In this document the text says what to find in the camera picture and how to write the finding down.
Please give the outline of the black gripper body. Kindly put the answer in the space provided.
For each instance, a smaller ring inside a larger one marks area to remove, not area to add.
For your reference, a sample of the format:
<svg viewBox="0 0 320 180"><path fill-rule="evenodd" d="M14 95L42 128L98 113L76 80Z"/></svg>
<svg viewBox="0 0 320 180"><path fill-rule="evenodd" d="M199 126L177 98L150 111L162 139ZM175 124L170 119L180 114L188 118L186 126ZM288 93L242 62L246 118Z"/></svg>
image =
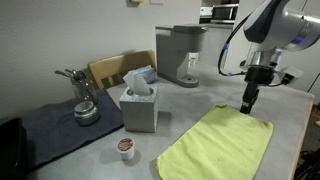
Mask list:
<svg viewBox="0 0 320 180"><path fill-rule="evenodd" d="M271 69L258 66L250 67L244 79L247 86L243 95L243 101L247 104L253 104L257 99L259 87L269 85L273 77Z"/></svg>

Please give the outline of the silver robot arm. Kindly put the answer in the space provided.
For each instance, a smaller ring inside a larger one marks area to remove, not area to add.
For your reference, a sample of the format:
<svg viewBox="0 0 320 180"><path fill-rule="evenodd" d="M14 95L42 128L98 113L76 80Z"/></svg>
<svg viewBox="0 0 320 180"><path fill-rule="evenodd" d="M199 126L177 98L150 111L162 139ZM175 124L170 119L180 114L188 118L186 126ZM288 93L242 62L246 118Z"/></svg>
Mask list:
<svg viewBox="0 0 320 180"><path fill-rule="evenodd" d="M254 44L253 51L242 64L247 83L240 111L249 114L257 100L260 86L272 86L274 74L280 85L288 85L303 74L286 67L276 70L284 50L301 51L314 45L320 38L320 18L303 11L286 8L289 0L265 0L247 18L243 31Z"/></svg>

